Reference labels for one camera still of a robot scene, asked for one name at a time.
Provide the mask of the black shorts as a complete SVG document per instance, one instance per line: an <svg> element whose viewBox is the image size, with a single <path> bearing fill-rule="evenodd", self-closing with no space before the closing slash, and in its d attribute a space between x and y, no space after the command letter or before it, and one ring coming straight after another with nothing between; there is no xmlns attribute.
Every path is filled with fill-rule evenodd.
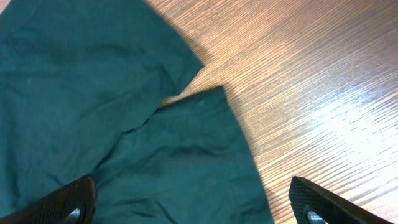
<svg viewBox="0 0 398 224"><path fill-rule="evenodd" d="M95 223L272 223L216 87L144 1L19 1L1 13L1 215L90 174Z"/></svg>

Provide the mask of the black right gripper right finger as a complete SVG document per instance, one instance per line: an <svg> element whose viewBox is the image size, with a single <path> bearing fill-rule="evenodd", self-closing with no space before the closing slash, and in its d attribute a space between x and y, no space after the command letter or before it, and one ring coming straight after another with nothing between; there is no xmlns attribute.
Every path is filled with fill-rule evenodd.
<svg viewBox="0 0 398 224"><path fill-rule="evenodd" d="M292 177L289 200L298 224L392 224L304 177Z"/></svg>

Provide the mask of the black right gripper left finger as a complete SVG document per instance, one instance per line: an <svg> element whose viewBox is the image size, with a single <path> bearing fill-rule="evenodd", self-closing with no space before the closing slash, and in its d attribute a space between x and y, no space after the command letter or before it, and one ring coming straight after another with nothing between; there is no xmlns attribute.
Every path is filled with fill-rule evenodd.
<svg viewBox="0 0 398 224"><path fill-rule="evenodd" d="M1 218L1 224L91 224L97 189L91 175L53 191L35 203Z"/></svg>

